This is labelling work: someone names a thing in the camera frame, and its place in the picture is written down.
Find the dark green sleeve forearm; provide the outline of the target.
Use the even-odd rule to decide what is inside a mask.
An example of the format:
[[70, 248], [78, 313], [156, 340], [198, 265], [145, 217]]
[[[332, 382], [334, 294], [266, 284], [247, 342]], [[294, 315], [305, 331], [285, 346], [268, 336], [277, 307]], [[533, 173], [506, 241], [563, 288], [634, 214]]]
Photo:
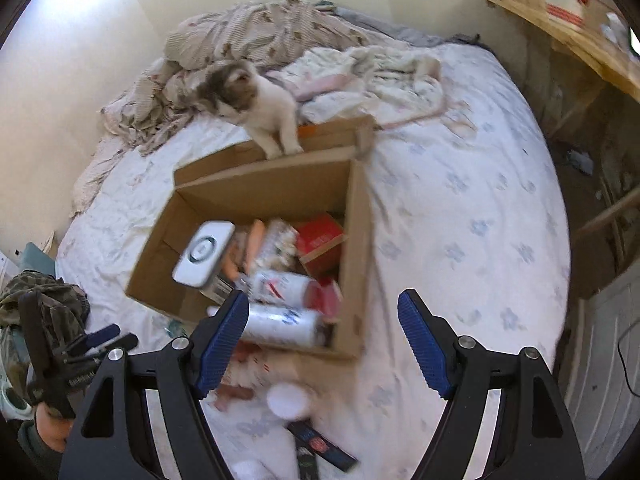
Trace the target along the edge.
[[25, 420], [21, 424], [17, 441], [44, 478], [58, 480], [63, 454], [44, 443], [33, 420]]

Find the left hand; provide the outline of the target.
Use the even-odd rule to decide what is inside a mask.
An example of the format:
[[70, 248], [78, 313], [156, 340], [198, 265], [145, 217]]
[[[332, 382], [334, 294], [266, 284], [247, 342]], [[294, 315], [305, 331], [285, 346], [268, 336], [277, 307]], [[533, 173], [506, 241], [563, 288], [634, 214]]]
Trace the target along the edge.
[[74, 424], [73, 419], [62, 418], [45, 403], [36, 407], [35, 425], [42, 442], [52, 451], [63, 453]]

